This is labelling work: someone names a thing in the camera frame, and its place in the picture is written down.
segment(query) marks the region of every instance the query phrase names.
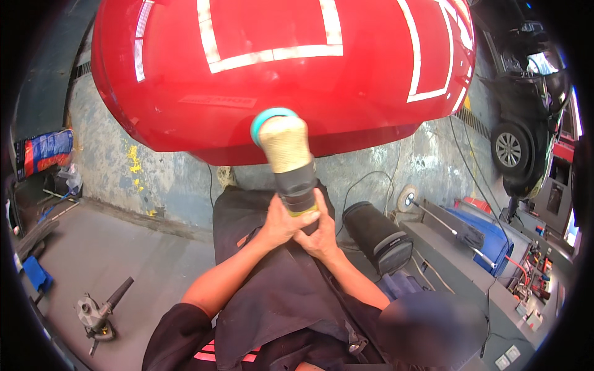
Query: red car panel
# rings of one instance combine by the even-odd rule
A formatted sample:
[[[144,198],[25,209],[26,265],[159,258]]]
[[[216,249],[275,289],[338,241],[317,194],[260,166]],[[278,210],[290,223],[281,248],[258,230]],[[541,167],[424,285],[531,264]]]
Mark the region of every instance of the red car panel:
[[[139,142],[245,165],[266,162],[249,127],[271,107],[315,156],[408,137],[459,109],[475,52],[462,0],[103,0],[91,71]]]

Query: tire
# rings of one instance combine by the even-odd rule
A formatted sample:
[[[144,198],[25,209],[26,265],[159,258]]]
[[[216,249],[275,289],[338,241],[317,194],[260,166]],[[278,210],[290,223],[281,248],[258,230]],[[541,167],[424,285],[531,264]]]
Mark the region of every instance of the tire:
[[[503,122],[491,132],[491,157],[503,175],[523,175],[532,155],[530,152],[525,131],[515,123]]]

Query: bag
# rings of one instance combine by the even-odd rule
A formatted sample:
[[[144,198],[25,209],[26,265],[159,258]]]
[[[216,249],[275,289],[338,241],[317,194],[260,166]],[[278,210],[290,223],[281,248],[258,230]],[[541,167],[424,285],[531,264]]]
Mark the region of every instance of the bag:
[[[73,142],[72,129],[66,129],[15,143],[17,180],[20,182],[55,164],[69,164]]]

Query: angle grinder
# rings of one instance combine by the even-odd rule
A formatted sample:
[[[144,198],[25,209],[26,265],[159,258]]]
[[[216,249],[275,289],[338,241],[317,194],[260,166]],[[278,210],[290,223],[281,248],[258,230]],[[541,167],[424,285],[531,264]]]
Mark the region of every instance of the angle grinder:
[[[252,140],[264,150],[274,173],[277,193],[292,217],[318,210],[313,193],[317,179],[307,133],[305,121],[282,107],[261,112],[251,126]],[[316,229],[318,221],[303,231],[312,234]]]

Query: blue barrel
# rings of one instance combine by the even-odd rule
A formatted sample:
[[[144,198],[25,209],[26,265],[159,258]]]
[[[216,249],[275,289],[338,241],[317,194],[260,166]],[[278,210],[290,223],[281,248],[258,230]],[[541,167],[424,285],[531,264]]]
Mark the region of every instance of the blue barrel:
[[[467,211],[453,208],[448,208],[446,210],[485,234],[485,244],[483,245],[482,249],[479,250],[481,250],[481,252],[485,254],[493,263],[497,263],[497,267],[495,269],[491,268],[491,266],[487,264],[487,262],[485,262],[479,255],[475,255],[474,261],[491,275],[501,275],[505,269],[505,266],[507,265],[507,259],[505,256],[510,256],[514,249],[513,243],[511,246],[509,246],[507,239],[505,238],[505,234],[501,228],[498,225],[492,224],[491,222],[481,219]]]

